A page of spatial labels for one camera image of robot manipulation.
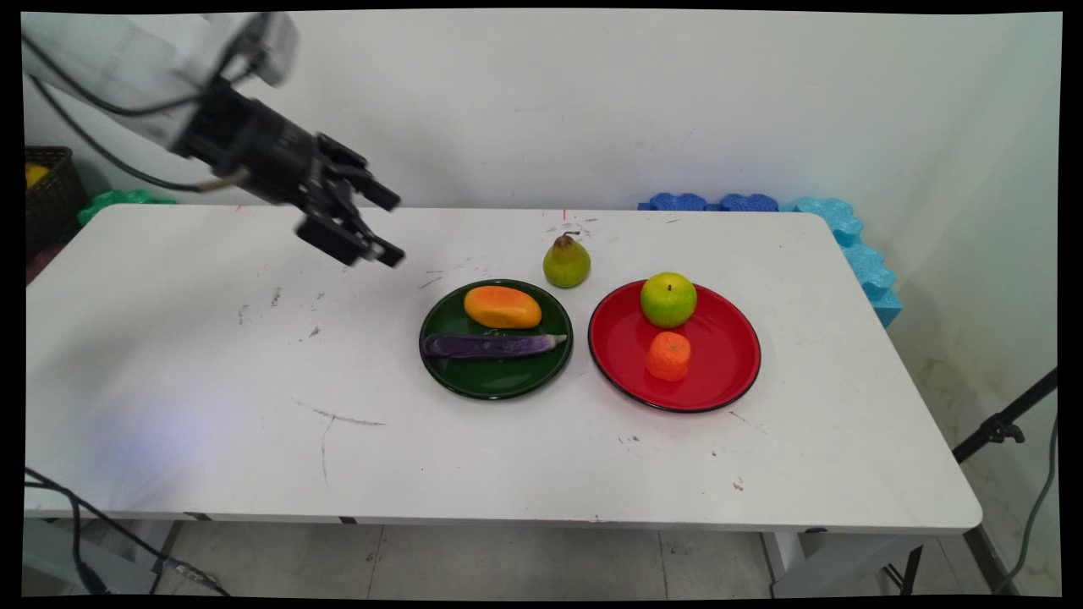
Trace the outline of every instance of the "purple eggplant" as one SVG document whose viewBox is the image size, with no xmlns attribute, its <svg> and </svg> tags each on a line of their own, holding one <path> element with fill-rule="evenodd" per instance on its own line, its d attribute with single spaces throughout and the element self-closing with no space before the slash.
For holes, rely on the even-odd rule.
<svg viewBox="0 0 1083 609">
<path fill-rule="evenodd" d="M 539 336 L 477 336 L 433 334 L 425 338 L 421 352 L 430 358 L 486 359 L 524 358 L 552 351 L 567 340 L 566 334 Z"/>
</svg>

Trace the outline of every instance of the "green cloth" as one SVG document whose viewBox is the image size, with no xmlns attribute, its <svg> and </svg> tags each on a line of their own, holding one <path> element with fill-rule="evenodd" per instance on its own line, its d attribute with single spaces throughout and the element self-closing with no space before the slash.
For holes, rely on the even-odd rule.
<svg viewBox="0 0 1083 609">
<path fill-rule="evenodd" d="M 146 191 L 109 191 L 107 193 L 102 193 L 94 198 L 90 199 L 90 205 L 79 210 L 77 217 L 79 219 L 79 225 L 86 226 L 90 219 L 97 215 L 99 211 L 105 209 L 110 205 L 116 205 L 118 203 L 146 203 L 155 205 L 177 205 L 175 200 L 151 198 Z"/>
</svg>

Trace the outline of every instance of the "green plate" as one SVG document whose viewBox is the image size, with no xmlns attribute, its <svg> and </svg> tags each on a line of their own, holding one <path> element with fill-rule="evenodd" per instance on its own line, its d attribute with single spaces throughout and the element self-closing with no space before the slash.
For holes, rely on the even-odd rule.
<svg viewBox="0 0 1083 609">
<path fill-rule="evenodd" d="M 483 285 L 503 285 L 529 294 L 542 308 L 542 323 L 530 329 L 492 329 L 471 320 L 462 300 L 471 289 Z M 488 334 L 496 336 L 533 336 L 566 334 L 567 340 L 540 355 L 507 360 L 449 360 L 427 358 L 420 351 L 431 334 Z M 429 311 L 421 324 L 418 352 L 426 370 L 444 387 L 456 393 L 479 400 L 504 400 L 529 393 L 552 380 L 572 355 L 572 320 L 548 291 L 514 280 L 490 280 L 465 285 L 443 297 Z"/>
</svg>

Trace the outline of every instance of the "fake fruit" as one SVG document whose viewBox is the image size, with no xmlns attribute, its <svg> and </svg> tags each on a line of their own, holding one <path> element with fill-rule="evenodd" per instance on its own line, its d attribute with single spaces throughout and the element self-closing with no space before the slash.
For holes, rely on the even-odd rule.
<svg viewBox="0 0 1083 609">
<path fill-rule="evenodd" d="M 545 278 L 557 287 L 577 286 L 590 273 L 590 255 L 587 254 L 587 248 L 567 236 L 577 234 L 579 233 L 569 231 L 560 235 L 549 251 L 545 252 L 542 270 L 545 271 Z"/>
<path fill-rule="evenodd" d="M 34 184 L 38 183 L 38 180 L 41 180 L 42 178 L 45 177 L 45 173 L 49 173 L 49 168 L 36 165 L 34 163 L 27 163 L 25 169 L 26 169 L 26 190 L 32 189 Z"/>
<path fill-rule="evenodd" d="M 530 295 L 501 285 L 483 285 L 462 300 L 470 319 L 500 329 L 534 327 L 542 322 L 542 308 Z"/>
<path fill-rule="evenodd" d="M 434 334 L 425 337 L 421 351 L 430 358 L 500 359 L 548 353 L 567 339 L 566 334 L 540 336 L 478 336 Z"/>
<path fill-rule="evenodd" d="M 677 327 L 695 312 L 695 286 L 677 273 L 658 273 L 643 284 L 639 306 L 652 324 Z"/>
<path fill-rule="evenodd" d="M 692 345 L 675 332 L 660 332 L 647 350 L 647 372 L 662 380 L 680 380 L 688 376 Z"/>
</svg>

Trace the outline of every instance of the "plate rim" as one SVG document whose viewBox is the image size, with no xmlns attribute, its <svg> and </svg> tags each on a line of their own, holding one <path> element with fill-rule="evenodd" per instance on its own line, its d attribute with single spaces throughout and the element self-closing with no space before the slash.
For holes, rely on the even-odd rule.
<svg viewBox="0 0 1083 609">
<path fill-rule="evenodd" d="M 553 366 L 552 373 L 546 375 L 542 379 L 542 381 L 538 383 L 537 385 L 535 385 L 533 387 L 529 387 L 526 389 L 514 391 L 512 393 L 508 393 L 508 394 L 505 394 L 505 396 L 482 396 L 480 393 L 470 393 L 470 392 L 464 391 L 464 390 L 461 390 L 461 389 L 459 389 L 459 388 L 457 388 L 457 387 L 455 387 L 455 386 L 453 386 L 453 385 L 451 385 L 448 383 L 445 383 L 443 378 L 441 378 L 436 373 L 433 372 L 432 364 L 429 362 L 430 358 L 426 357 L 426 354 L 425 354 L 425 348 L 423 348 L 425 347 L 425 328 L 429 324 L 429 320 L 432 318 L 433 311 L 435 311 L 436 308 L 439 308 L 441 304 L 443 304 L 445 300 L 447 300 L 448 298 L 451 298 L 453 294 L 456 294 L 459 290 L 468 289 L 468 288 L 469 289 L 473 289 L 474 287 L 480 287 L 480 286 L 483 286 L 483 285 L 508 285 L 508 284 L 520 284 L 520 285 L 530 286 L 530 287 L 532 287 L 532 288 L 540 291 L 542 294 L 545 294 L 549 298 L 552 298 L 552 301 L 557 303 L 557 308 L 560 309 L 561 316 L 564 318 L 564 322 L 567 325 L 567 339 L 564 341 L 567 345 L 567 349 L 564 351 L 564 357 L 561 359 L 560 362 L 557 363 L 556 366 Z M 532 284 L 530 282 L 524 282 L 524 281 L 520 281 L 520 280 L 506 280 L 506 278 L 480 280 L 480 281 L 477 281 L 477 282 L 473 282 L 473 283 L 468 283 L 468 284 L 465 284 L 465 285 L 460 285 L 459 287 L 456 287 L 456 288 L 452 289 L 451 291 L 448 291 L 447 294 L 445 294 L 443 297 L 441 297 L 441 299 L 438 300 L 436 303 L 433 304 L 432 308 L 429 309 L 429 312 L 426 313 L 426 315 L 425 315 L 425 320 L 421 321 L 421 328 L 420 328 L 420 332 L 418 333 L 417 349 L 418 349 L 418 354 L 421 357 L 421 363 L 425 365 L 425 370 L 429 373 L 429 376 L 431 376 L 433 378 L 433 380 L 435 380 L 436 383 L 439 383 L 442 387 L 444 387 L 448 391 L 451 391 L 453 393 L 457 393 L 457 394 L 462 396 L 465 398 L 473 399 L 473 400 L 484 400 L 484 401 L 510 400 L 512 398 L 519 398 L 521 396 L 525 396 L 526 393 L 530 393 L 531 391 L 536 391 L 536 390 L 545 387 L 549 383 L 551 383 L 552 379 L 557 378 L 557 375 L 559 375 L 560 372 L 563 371 L 567 366 L 567 362 L 571 361 L 571 359 L 572 359 L 572 346 L 573 346 L 574 340 L 575 340 L 574 333 L 575 333 L 575 331 L 572 328 L 572 318 L 567 314 L 567 310 L 564 309 L 564 304 L 560 300 L 558 300 L 556 296 L 553 296 L 552 294 L 549 294 L 545 289 L 542 289 L 540 287 L 538 287 L 538 286 L 536 286 L 536 285 L 534 285 L 534 284 Z"/>
<path fill-rule="evenodd" d="M 748 321 L 748 318 L 744 314 L 744 311 L 742 311 L 740 308 L 738 308 L 738 306 L 734 304 L 733 302 L 730 302 L 730 300 L 728 298 L 726 298 L 721 294 L 718 294 L 717 291 L 710 289 L 709 287 L 706 287 L 706 286 L 697 284 L 697 283 L 693 283 L 692 285 L 694 285 L 694 286 L 696 286 L 699 288 L 705 289 L 705 290 L 709 291 L 710 294 L 714 294 L 718 298 L 721 298 L 725 302 L 729 303 L 730 307 L 733 307 L 733 310 L 736 311 L 739 315 L 741 315 L 741 319 L 743 319 L 746 324 L 748 324 L 748 328 L 752 331 L 753 339 L 756 341 L 756 352 L 759 353 L 759 359 L 756 362 L 756 372 L 755 372 L 755 374 L 753 374 L 752 380 L 748 383 L 748 385 L 744 389 L 741 390 L 740 393 L 738 393 L 736 396 L 734 396 L 732 399 L 730 399 L 730 400 L 728 400 L 726 402 L 722 402 L 721 404 L 717 404 L 717 405 L 714 405 L 714 406 L 708 406 L 706 409 L 696 409 L 696 410 L 670 409 L 669 406 L 663 406 L 661 404 L 655 404 L 655 403 L 653 403 L 653 402 L 651 402 L 651 401 L 649 401 L 649 400 L 647 400 L 644 398 L 640 398 L 639 396 L 636 396 L 631 391 L 628 391 L 627 389 L 625 389 L 624 387 L 622 387 L 619 383 L 617 383 L 616 380 L 614 380 L 613 377 L 611 377 L 609 375 L 609 373 L 605 372 L 605 368 L 602 366 L 601 362 L 598 361 L 598 354 L 595 353 L 595 339 L 593 339 L 593 332 L 592 331 L 593 331 L 593 327 L 595 327 L 595 316 L 598 314 L 598 309 L 600 309 L 601 306 L 602 306 L 602 303 L 605 302 L 606 300 L 609 300 L 610 297 L 612 297 L 617 291 L 621 291 L 622 289 L 625 289 L 625 288 L 627 288 L 630 285 L 634 285 L 634 284 L 637 284 L 637 283 L 643 283 L 645 281 L 647 280 L 636 280 L 634 282 L 628 282 L 628 283 L 626 283 L 626 284 L 624 284 L 622 286 L 618 286 L 617 288 L 615 288 L 612 291 L 610 291 L 609 294 L 606 294 L 601 300 L 599 300 L 598 304 L 595 306 L 595 310 L 590 313 L 590 322 L 587 324 L 587 349 L 590 351 L 590 359 L 593 360 L 595 366 L 598 367 L 598 372 L 602 373 L 602 376 L 605 377 L 605 380 L 610 381 L 610 384 L 613 385 L 613 387 L 616 387 L 617 390 L 619 390 L 625 396 L 631 398 L 632 400 L 636 400 L 637 402 L 639 402 L 641 404 L 647 404 L 648 406 L 651 406 L 652 409 L 657 409 L 660 411 L 665 411 L 665 412 L 668 412 L 668 413 L 677 413 L 677 414 L 709 413 L 709 412 L 713 412 L 713 411 L 717 411 L 719 409 L 723 409 L 723 407 L 732 404 L 733 402 L 736 402 L 741 398 L 743 398 L 744 394 L 747 393 L 749 389 L 752 389 L 752 386 L 756 385 L 756 380 L 759 379 L 759 371 L 760 371 L 760 368 L 764 367 L 764 352 L 762 352 L 762 347 L 759 344 L 759 335 L 756 333 L 756 326 L 752 325 L 752 322 Z"/>
</svg>

